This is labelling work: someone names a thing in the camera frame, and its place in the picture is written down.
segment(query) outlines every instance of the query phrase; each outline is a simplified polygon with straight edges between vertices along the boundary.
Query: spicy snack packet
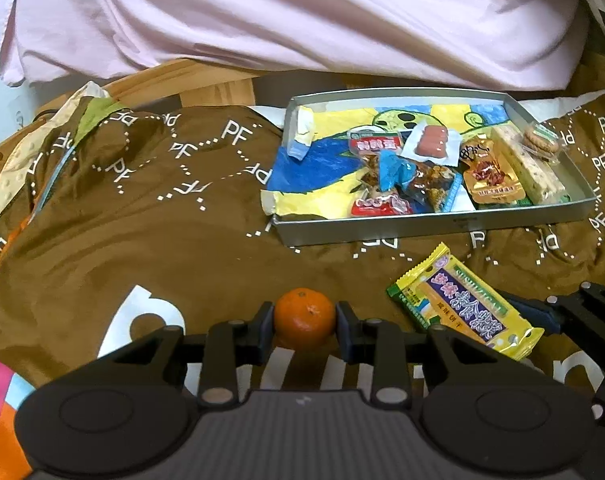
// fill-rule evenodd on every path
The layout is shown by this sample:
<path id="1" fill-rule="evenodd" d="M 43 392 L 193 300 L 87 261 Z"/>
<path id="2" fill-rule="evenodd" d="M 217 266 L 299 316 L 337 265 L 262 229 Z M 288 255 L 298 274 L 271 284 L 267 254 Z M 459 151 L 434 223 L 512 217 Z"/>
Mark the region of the spicy snack packet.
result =
<path id="1" fill-rule="evenodd" d="M 409 202 L 395 192 L 376 197 L 357 198 L 351 207 L 352 216 L 393 216 L 412 214 Z"/>
<path id="2" fill-rule="evenodd" d="M 473 137 L 461 146 L 460 158 L 469 166 L 465 186 L 477 204 L 504 204 L 525 198 L 525 190 L 493 140 Z"/>
<path id="3" fill-rule="evenodd" d="M 424 330 L 440 323 L 515 360 L 527 357 L 545 332 L 532 327 L 443 243 L 387 294 Z"/>
<path id="4" fill-rule="evenodd" d="M 349 151 L 356 156 L 377 155 L 382 150 L 400 151 L 403 137 L 399 132 L 387 132 L 380 126 L 356 126 L 347 132 Z"/>

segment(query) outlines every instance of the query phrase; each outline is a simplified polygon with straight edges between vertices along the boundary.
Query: mandarin orange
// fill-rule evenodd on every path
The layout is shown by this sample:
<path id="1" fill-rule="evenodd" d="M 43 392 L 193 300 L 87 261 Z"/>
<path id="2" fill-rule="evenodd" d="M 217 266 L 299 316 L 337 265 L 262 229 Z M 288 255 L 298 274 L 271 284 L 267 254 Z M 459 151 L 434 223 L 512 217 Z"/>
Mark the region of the mandarin orange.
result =
<path id="1" fill-rule="evenodd" d="M 320 292 L 294 288 L 276 302 L 274 329 L 277 338 L 288 348 L 317 348 L 336 329 L 336 308 Z"/>

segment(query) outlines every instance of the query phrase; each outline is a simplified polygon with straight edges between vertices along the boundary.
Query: green fabric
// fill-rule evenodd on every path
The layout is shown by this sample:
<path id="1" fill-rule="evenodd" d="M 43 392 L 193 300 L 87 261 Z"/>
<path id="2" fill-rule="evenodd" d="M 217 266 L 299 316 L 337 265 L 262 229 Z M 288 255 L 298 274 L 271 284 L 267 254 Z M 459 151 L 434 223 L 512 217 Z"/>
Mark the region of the green fabric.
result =
<path id="1" fill-rule="evenodd" d="M 123 108 L 127 107 L 111 97 L 94 97 L 89 102 L 85 113 L 80 118 L 78 129 L 73 136 L 73 145 L 77 146 L 91 130 L 98 126 L 100 121 Z"/>

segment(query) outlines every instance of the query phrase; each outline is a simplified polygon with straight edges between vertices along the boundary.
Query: orange fabric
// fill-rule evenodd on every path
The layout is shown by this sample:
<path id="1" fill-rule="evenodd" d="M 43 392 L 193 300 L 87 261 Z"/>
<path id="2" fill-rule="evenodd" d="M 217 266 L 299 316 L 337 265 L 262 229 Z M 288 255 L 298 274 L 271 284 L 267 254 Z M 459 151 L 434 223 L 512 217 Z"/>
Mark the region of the orange fabric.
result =
<path id="1" fill-rule="evenodd" d="M 0 480 L 22 480 L 31 468 L 14 433 L 16 410 L 4 403 L 0 412 Z"/>
<path id="2" fill-rule="evenodd" d="M 25 229 L 25 227 L 27 227 L 27 225 L 29 224 L 30 218 L 31 218 L 31 214 L 29 214 L 28 217 L 26 217 L 25 219 L 23 219 L 22 222 L 20 222 L 20 225 L 15 229 L 15 231 L 12 231 L 9 234 L 9 237 L 7 237 L 7 243 L 5 244 L 5 246 L 2 248 L 2 251 L 0 252 L 0 257 L 7 251 L 7 248 L 18 237 L 18 235 Z"/>

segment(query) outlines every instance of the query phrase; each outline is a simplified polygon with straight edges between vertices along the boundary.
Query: metal tray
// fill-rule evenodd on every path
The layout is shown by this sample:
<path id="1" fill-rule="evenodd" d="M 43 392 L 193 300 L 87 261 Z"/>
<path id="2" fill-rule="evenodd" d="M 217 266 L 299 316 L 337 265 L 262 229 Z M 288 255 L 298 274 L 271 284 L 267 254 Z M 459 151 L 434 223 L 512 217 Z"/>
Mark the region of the metal tray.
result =
<path id="1" fill-rule="evenodd" d="M 291 99 L 284 116 L 282 145 L 294 138 L 297 110 L 301 105 L 314 111 L 349 110 L 408 104 L 465 104 L 502 102 L 510 120 L 524 128 L 534 118 L 513 97 L 502 92 L 458 88 L 374 88 L 323 92 Z M 564 184 L 571 202 L 471 212 L 429 213 L 377 218 L 285 221 L 274 215 L 273 225 L 282 243 L 303 246 L 439 235 L 456 232 L 505 229 L 539 224 L 556 224 L 585 219 L 593 211 L 596 196 L 574 162 L 565 153 L 553 170 Z"/>

